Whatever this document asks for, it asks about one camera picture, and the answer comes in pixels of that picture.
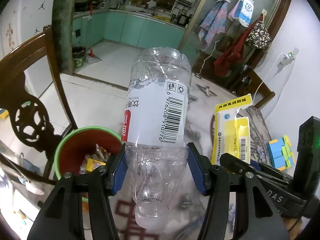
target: barcode number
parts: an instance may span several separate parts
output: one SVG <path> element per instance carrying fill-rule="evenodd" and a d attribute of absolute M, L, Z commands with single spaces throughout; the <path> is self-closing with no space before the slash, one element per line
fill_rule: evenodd
<path fill-rule="evenodd" d="M 180 120 L 183 110 L 183 101 L 168 97 L 164 106 L 164 120 L 162 121 L 159 140 L 167 143 L 176 143 Z"/>
<path fill-rule="evenodd" d="M 247 142 L 246 138 L 241 138 L 240 139 L 240 160 L 245 161 L 245 154 L 247 152 Z"/>

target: red geometric pattern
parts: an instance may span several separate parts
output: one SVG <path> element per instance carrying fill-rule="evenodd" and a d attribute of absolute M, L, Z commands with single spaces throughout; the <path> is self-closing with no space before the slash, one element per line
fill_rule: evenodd
<path fill-rule="evenodd" d="M 134 212 L 135 205 L 136 203 L 133 200 L 131 200 L 131 202 L 118 200 L 117 202 L 115 214 L 128 218 L 126 228 L 124 230 L 118 230 L 123 234 L 123 240 L 130 240 L 130 236 L 138 236 L 140 238 L 139 240 L 144 240 L 145 237 L 147 237 L 148 240 L 159 240 L 159 235 L 148 234 L 144 228 L 138 226 Z M 122 206 L 129 207 L 128 214 L 121 212 L 121 210 L 124 210 L 124 208 L 121 208 Z"/>

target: red label section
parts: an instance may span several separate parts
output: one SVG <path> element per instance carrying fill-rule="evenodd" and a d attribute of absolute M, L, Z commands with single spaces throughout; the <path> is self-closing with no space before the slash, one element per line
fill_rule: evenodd
<path fill-rule="evenodd" d="M 131 112 L 130 110 L 124 111 L 124 120 L 122 126 L 121 140 L 126 142 L 128 140 L 129 124 L 130 124 Z"/>

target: black patterned bag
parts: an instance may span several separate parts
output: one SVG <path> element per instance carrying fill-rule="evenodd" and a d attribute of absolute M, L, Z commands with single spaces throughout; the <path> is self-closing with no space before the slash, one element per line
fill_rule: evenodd
<path fill-rule="evenodd" d="M 251 32 L 245 39 L 244 44 L 250 48 L 263 49 L 271 43 L 270 34 L 262 21 L 257 21 Z"/>

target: clear plastic bottle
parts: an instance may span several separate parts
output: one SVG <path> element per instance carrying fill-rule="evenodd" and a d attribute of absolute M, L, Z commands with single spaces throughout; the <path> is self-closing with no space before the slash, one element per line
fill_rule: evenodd
<path fill-rule="evenodd" d="M 183 142 L 191 85 L 185 55 L 172 48 L 145 49 L 132 66 L 122 140 L 132 179 L 136 222 L 164 225 L 168 203 L 187 165 Z"/>

